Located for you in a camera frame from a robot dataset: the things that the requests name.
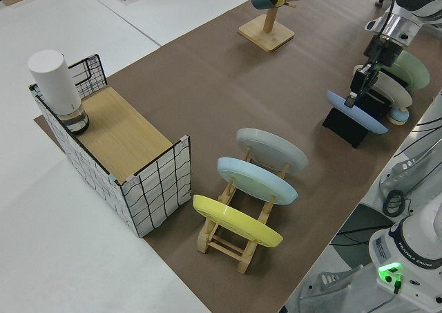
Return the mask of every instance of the black cable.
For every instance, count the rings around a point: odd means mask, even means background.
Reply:
[[[348,230],[348,231],[340,231],[337,233],[337,235],[352,234],[354,232],[365,231],[365,230],[387,229],[390,227],[391,227],[391,225],[377,225],[374,227],[366,227],[366,228],[360,228],[360,229],[354,229],[354,230]]]
[[[387,14],[387,17],[386,17],[386,19],[384,21],[384,24],[382,25],[382,28],[379,30],[378,37],[380,37],[380,35],[382,35],[382,33],[384,32],[385,27],[388,24],[388,21],[390,20],[390,17],[392,16],[394,2],[396,2],[396,0],[392,0],[392,4],[390,5],[390,9],[388,10],[388,14]]]
[[[356,242],[356,243],[359,243],[359,244],[367,244],[367,243],[368,243],[368,240],[360,241],[360,240],[354,239],[354,238],[352,238],[352,237],[350,237],[350,236],[348,236],[348,235],[346,235],[346,234],[343,234],[343,235],[344,235],[344,237],[346,237],[347,239],[350,239],[350,240],[352,240],[352,241],[354,241],[354,242]]]
[[[410,206],[412,204],[412,200],[407,198],[412,191],[421,184],[429,175],[435,171],[442,162],[439,162],[429,173],[427,173],[421,180],[419,180],[411,189],[409,189],[406,193],[403,193],[401,190],[391,190],[383,205],[382,205],[382,212],[389,217],[395,218],[403,213],[405,210],[405,206],[407,204],[408,200],[408,215],[410,215]]]
[[[384,305],[387,305],[388,303],[391,303],[394,299],[394,297],[396,297],[396,294],[393,295],[392,298],[390,298],[388,301],[384,301],[382,304],[376,306],[375,308],[372,308],[370,311],[368,311],[367,313],[372,313],[376,310],[379,310],[381,307],[383,307]]]
[[[382,212],[390,218],[395,218],[405,210],[405,194],[401,190],[391,190],[383,205]]]
[[[366,242],[359,242],[359,243],[352,243],[352,244],[335,244],[335,243],[330,243],[330,246],[357,246],[357,245],[362,245],[362,244],[368,244],[368,241]]]

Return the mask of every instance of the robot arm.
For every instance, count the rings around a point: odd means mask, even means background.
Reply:
[[[442,0],[392,0],[382,17],[366,25],[376,34],[364,52],[367,62],[354,74],[346,106],[352,107],[376,83],[382,66],[391,66],[425,23],[442,27]]]
[[[436,232],[437,237],[442,242],[442,205],[436,213],[433,221],[434,232]]]

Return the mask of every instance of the wooden mug stand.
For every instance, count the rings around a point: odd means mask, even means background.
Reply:
[[[292,8],[296,7],[292,3],[286,3],[285,5]],[[273,52],[293,39],[295,35],[292,30],[275,21],[277,13],[278,8],[270,8],[266,15],[260,15],[244,24],[238,29],[238,32],[266,52]]]
[[[244,157],[244,161],[250,162],[251,158],[250,147],[246,150],[246,155]],[[284,178],[286,172],[289,170],[290,165],[287,164],[286,167],[278,174],[280,178]],[[218,201],[222,204],[229,205],[233,195],[236,192],[236,188],[233,185],[233,179],[231,179],[228,183],[222,194],[218,197]],[[273,208],[273,204],[276,198],[273,197],[269,202],[264,203],[264,206],[260,212],[258,217],[258,221],[263,224],[267,223],[269,218],[271,209]],[[203,228],[198,234],[198,251],[202,253],[206,253],[209,246],[221,251],[224,254],[236,259],[239,261],[237,271],[241,274],[245,274],[251,259],[255,253],[256,247],[258,246],[256,241],[249,240],[244,249],[228,242],[227,240],[217,236],[215,233],[218,229],[218,224],[206,218]]]

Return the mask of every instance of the metal wire grid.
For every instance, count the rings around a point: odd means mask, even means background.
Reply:
[[[133,222],[144,236],[191,198],[190,137],[186,137],[124,183]]]
[[[108,84],[102,62],[97,54],[78,61],[68,68],[81,98],[91,95]],[[43,102],[45,101],[38,85],[33,84],[29,86],[29,89],[36,93]]]

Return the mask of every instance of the light blue plate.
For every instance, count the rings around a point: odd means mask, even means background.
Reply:
[[[344,105],[345,99],[343,97],[340,97],[331,91],[327,91],[327,99],[329,100],[330,104],[333,105],[333,107],[346,114],[348,117],[352,118],[372,133],[381,135],[388,132],[388,129],[385,126],[359,107],[353,106],[350,108]]]
[[[219,158],[218,172],[227,182],[233,178],[234,187],[264,201],[275,196],[275,204],[288,205],[298,197],[296,190],[282,178],[246,161]]]

